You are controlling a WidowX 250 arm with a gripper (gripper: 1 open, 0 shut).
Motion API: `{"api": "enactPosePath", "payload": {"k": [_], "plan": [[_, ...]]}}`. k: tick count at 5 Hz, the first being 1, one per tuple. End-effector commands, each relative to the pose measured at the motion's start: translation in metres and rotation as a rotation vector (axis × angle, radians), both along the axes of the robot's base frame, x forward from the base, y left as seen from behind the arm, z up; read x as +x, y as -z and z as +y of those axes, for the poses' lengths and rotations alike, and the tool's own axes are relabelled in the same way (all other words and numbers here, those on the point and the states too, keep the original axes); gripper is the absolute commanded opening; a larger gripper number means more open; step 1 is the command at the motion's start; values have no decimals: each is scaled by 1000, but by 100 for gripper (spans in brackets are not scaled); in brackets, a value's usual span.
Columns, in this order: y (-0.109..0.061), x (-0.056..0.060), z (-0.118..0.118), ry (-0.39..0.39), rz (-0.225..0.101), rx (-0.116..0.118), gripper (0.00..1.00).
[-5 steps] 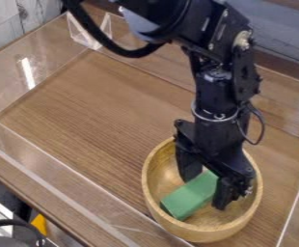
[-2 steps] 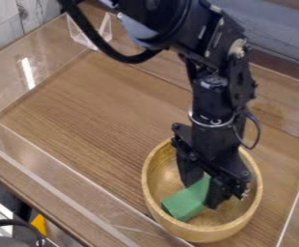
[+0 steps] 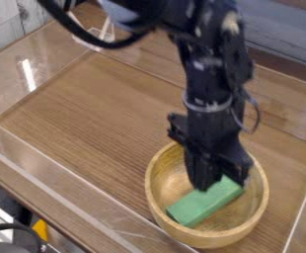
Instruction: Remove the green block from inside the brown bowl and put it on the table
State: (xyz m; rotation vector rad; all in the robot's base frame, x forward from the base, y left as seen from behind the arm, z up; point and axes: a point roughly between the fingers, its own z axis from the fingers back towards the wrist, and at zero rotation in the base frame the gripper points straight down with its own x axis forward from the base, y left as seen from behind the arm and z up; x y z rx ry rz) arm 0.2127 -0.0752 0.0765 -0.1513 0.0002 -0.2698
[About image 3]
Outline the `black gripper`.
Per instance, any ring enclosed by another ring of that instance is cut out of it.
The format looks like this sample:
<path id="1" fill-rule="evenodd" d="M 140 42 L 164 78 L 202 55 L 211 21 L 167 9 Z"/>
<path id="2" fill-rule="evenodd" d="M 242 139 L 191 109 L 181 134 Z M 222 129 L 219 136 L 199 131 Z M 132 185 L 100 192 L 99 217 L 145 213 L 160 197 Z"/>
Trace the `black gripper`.
<path id="1" fill-rule="evenodd" d="M 250 177 L 254 161 L 244 150 L 236 120 L 244 119 L 246 103 L 218 113 L 188 111 L 167 116 L 168 137 L 183 147 L 188 181 L 195 190 L 207 189 L 227 176 L 242 187 Z"/>

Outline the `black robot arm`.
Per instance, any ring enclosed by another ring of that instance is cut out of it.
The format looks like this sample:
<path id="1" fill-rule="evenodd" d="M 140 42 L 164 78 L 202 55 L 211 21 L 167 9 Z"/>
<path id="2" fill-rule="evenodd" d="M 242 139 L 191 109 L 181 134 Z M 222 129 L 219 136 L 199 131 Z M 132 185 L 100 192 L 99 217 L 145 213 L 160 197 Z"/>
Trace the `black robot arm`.
<path id="1" fill-rule="evenodd" d="M 244 85 L 254 77 L 236 0 L 99 0 L 113 24 L 141 33 L 155 28 L 172 40 L 185 74 L 184 115 L 167 116 L 168 137 L 183 147 L 192 187 L 207 190 L 228 176 L 243 184 L 254 165 L 239 140 Z"/>

